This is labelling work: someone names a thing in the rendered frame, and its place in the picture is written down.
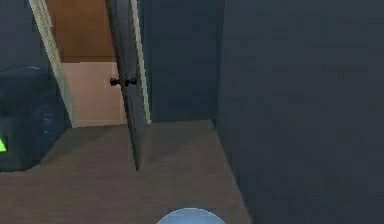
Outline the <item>grey room door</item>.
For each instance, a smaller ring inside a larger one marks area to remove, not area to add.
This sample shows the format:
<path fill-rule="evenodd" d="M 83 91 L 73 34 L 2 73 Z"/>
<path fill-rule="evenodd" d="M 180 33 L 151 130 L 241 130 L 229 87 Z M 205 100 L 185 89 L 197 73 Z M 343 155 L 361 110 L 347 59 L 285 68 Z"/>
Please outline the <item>grey room door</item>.
<path fill-rule="evenodd" d="M 140 169 L 147 125 L 131 0 L 105 0 L 135 169 Z M 137 85 L 125 86 L 136 78 Z"/>

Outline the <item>pale blue round object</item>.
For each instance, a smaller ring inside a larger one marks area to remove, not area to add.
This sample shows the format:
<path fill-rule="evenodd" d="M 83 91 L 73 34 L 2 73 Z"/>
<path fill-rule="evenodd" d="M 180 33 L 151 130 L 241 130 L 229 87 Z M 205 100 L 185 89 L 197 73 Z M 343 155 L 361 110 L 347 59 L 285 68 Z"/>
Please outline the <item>pale blue round object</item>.
<path fill-rule="evenodd" d="M 182 208 L 165 215 L 156 224 L 225 224 L 225 222 L 205 209 Z"/>

